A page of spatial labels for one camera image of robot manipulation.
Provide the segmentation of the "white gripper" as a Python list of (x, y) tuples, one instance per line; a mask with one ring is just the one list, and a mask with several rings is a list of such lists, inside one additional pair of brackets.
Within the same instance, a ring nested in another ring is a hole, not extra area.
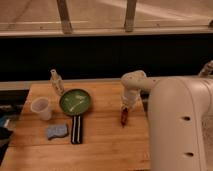
[(138, 90), (124, 89), (123, 94), (121, 95), (122, 106), (121, 112), (127, 112), (132, 109), (139, 98)]

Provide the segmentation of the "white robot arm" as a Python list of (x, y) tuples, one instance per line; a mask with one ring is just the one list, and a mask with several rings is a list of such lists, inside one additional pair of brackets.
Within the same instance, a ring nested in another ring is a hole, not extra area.
[(213, 60), (192, 76), (121, 77), (121, 122), (147, 93), (151, 171), (213, 171)]

